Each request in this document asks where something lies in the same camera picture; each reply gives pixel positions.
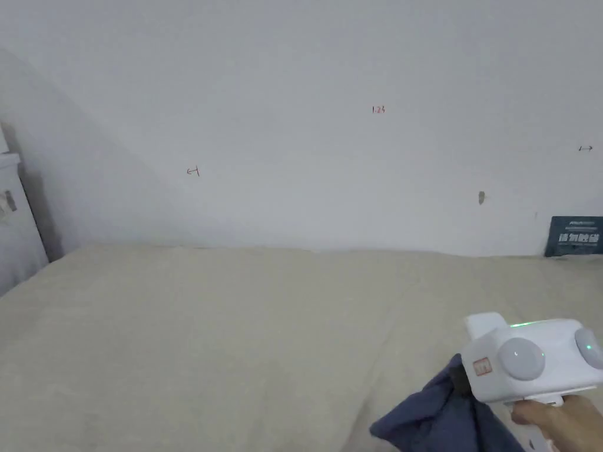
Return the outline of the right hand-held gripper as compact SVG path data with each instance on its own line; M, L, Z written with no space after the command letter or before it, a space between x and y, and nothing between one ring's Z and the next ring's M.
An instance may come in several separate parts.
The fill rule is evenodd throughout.
M496 312L465 319L469 341L450 369L455 391L475 401L469 418L476 424L483 451L558 451L533 425L511 430L504 445L485 425L491 405L512 409L519 401L560 407L566 396L580 396L602 384L602 348L592 329L558 318L508 324Z

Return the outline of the person's right hand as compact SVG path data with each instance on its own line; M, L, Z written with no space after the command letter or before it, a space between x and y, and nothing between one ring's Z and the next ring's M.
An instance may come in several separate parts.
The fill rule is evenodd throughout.
M602 451L602 413L583 396L568 395L560 407L519 401L512 407L511 419L537 426L558 451Z

